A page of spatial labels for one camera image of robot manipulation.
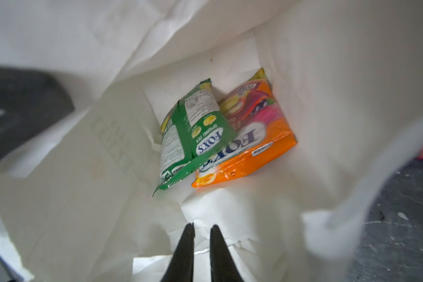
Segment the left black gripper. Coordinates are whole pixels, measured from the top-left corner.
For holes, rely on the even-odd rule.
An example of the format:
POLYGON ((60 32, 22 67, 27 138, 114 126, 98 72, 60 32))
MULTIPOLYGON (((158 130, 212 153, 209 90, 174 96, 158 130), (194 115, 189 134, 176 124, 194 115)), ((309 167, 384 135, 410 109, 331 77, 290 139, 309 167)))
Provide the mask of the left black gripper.
POLYGON ((0 161, 74 110, 51 74, 0 67, 0 161))

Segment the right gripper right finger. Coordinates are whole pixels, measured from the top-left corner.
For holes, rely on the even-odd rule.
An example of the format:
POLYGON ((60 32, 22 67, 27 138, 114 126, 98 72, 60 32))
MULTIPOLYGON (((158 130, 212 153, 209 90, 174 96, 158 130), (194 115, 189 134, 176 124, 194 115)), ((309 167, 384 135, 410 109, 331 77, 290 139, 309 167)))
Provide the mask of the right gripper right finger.
POLYGON ((210 231, 210 269, 211 282, 243 282, 217 224, 210 231))

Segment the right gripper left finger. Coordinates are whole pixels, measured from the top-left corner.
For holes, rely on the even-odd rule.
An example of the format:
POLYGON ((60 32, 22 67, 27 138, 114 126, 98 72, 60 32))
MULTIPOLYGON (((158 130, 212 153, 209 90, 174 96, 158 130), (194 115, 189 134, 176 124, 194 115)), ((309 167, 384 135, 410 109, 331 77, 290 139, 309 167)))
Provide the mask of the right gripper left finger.
POLYGON ((188 223, 161 282, 192 282, 194 268, 195 228, 188 223))

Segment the green snack pack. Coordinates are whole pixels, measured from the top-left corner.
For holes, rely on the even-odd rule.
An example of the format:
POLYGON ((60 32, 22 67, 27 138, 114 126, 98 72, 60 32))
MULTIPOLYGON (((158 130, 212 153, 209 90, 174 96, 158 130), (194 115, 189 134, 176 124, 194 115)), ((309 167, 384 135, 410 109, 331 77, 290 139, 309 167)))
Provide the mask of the green snack pack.
POLYGON ((220 111, 210 79, 177 101, 161 125, 160 180, 155 191, 181 182, 233 141, 237 132, 220 111))

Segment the white floral paper bag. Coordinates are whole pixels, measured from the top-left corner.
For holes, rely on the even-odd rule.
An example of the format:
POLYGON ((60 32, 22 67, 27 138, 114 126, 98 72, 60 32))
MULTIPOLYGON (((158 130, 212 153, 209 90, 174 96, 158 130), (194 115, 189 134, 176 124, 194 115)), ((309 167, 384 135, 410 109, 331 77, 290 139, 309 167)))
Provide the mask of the white floral paper bag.
POLYGON ((423 1, 0 1, 0 67, 75 110, 0 161, 0 256, 25 280, 153 282, 217 224, 250 282, 340 282, 387 179, 423 145, 423 1), (160 125, 197 83, 263 68, 298 144, 195 190, 159 181, 160 125))

